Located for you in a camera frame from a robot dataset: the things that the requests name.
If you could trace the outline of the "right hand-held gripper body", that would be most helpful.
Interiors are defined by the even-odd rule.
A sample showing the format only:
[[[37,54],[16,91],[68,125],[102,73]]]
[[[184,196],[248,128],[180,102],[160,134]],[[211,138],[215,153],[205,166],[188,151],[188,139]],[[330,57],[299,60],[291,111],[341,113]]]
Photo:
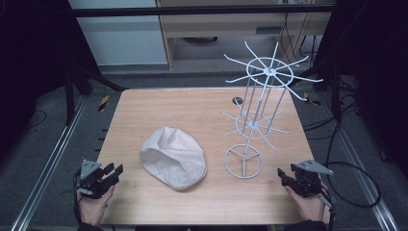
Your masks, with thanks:
[[[334,174],[331,169],[324,167],[315,160],[291,164],[291,171],[294,173],[294,178],[288,180],[288,186],[303,197],[310,197],[321,192],[321,174]]]

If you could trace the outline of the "person's right hand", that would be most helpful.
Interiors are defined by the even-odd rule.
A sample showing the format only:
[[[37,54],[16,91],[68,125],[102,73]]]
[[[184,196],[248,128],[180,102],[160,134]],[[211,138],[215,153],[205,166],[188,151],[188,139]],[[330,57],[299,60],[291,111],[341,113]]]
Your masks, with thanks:
[[[285,186],[285,190],[296,204],[297,211],[303,220],[323,221],[325,204],[318,196],[302,197],[289,186]]]

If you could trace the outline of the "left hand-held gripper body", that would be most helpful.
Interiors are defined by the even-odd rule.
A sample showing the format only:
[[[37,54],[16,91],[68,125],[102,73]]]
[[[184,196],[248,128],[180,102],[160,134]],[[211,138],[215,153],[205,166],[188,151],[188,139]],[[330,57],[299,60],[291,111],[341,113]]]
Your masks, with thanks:
[[[100,163],[84,160],[80,168],[79,192],[92,199],[101,198],[110,188],[108,175],[103,173]]]

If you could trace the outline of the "person's left hand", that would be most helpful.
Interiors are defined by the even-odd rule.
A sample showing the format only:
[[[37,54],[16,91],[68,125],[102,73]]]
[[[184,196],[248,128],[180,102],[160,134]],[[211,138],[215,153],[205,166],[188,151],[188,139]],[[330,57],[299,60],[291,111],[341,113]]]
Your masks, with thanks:
[[[83,197],[79,203],[81,221],[93,226],[98,226],[104,217],[109,200],[113,197],[115,186],[110,186],[107,192],[98,199]]]

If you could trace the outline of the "black horizontal bar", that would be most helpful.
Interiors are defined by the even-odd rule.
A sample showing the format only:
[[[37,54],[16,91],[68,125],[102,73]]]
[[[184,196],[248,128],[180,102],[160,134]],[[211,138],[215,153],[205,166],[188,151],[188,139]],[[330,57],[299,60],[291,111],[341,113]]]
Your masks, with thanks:
[[[193,6],[193,7],[160,7],[160,8],[79,9],[70,10],[67,13],[76,17],[236,14],[236,13],[324,13],[332,12],[337,7],[338,7],[337,4]]]

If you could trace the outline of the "white wire hat rack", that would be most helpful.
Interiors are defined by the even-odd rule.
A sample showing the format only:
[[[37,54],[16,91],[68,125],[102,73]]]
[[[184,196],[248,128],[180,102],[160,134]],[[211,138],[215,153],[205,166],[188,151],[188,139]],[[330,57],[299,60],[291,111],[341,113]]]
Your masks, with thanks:
[[[234,81],[245,81],[246,88],[244,95],[232,99],[240,111],[229,116],[235,125],[231,133],[245,138],[245,142],[230,146],[224,154],[224,166],[233,176],[250,179],[261,173],[264,156],[255,142],[264,141],[271,150],[276,149],[269,137],[277,131],[274,120],[283,113],[280,106],[284,97],[289,93],[301,101],[307,100],[291,87],[292,83],[303,79],[293,69],[307,60],[303,58],[287,64],[274,55],[253,54],[250,61],[234,61],[245,70],[245,74]]]

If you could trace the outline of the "wooden desk with drawer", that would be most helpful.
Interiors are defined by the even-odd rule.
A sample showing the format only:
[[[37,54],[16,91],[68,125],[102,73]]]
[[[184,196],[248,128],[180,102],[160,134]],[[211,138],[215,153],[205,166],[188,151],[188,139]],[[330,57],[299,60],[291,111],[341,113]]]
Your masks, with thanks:
[[[336,0],[155,0],[159,8],[201,6],[309,6]],[[302,40],[324,34],[330,12],[324,13],[237,13],[162,15],[160,22],[168,65],[175,67],[176,44],[186,38],[267,37],[280,44],[285,61],[300,58]]]

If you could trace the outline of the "white cabinet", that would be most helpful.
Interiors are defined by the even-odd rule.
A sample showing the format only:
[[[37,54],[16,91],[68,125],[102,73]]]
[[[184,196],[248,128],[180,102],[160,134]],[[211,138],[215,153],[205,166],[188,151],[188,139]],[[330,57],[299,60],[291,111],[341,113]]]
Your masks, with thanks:
[[[68,0],[73,10],[156,8],[155,0]],[[159,17],[78,17],[99,66],[167,64]]]

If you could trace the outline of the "white cap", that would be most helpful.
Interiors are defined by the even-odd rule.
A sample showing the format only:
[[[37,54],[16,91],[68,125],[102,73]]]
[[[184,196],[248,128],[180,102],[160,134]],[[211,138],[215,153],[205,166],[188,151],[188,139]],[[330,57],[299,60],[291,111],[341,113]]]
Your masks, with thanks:
[[[177,128],[157,129],[142,145],[140,161],[148,173],[176,191],[192,187],[207,173],[204,151]]]

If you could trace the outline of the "aluminium floor rail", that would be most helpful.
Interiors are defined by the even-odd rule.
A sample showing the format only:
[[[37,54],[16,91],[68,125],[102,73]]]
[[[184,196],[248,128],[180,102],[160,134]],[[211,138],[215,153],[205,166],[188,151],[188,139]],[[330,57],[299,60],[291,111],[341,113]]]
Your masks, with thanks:
[[[60,134],[59,139],[55,144],[45,166],[43,167],[41,174],[38,177],[38,180],[34,185],[28,199],[26,200],[24,206],[11,225],[10,231],[27,230],[32,217],[37,210],[38,205],[49,185],[49,182],[60,162],[60,159],[63,156],[64,151],[74,133],[74,130],[83,113],[87,101],[88,98],[86,96],[79,97],[78,103],[74,108],[74,116],[72,120],[64,127],[62,133]]]
[[[330,123],[334,127],[334,132],[331,135],[329,148],[325,158],[325,163],[328,166],[350,167],[354,176],[356,177],[360,189],[363,192],[364,198],[367,201],[366,204],[364,204],[363,202],[352,203],[352,206],[355,208],[372,210],[382,231],[400,231],[400,228],[398,227],[389,207],[383,199],[379,184],[368,173],[367,169],[363,165],[363,162],[358,157],[348,134],[342,127],[342,124],[337,121],[334,114],[331,112],[331,104],[329,103],[329,98],[321,92],[318,93],[318,97],[321,100],[322,107],[330,116]],[[330,161],[331,148],[333,146],[334,139],[339,140],[340,146],[344,151],[346,162]]]

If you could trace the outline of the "black metal stand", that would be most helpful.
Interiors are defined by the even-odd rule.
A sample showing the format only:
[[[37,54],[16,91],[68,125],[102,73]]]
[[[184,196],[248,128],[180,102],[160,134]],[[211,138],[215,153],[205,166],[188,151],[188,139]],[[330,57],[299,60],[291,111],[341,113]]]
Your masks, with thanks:
[[[315,91],[331,90],[330,112],[338,121],[342,121],[340,102],[340,65],[336,60],[326,58],[317,62],[309,69],[303,71],[301,76],[317,76],[317,82],[313,84]]]
[[[125,90],[124,87],[111,82],[110,80],[104,78],[101,74],[98,74],[95,71],[78,64],[70,55],[62,56],[62,64],[64,65],[66,125],[69,125],[75,116],[73,89],[76,88],[81,95],[90,95],[92,93],[92,86],[90,85],[88,78],[99,82],[111,90]]]

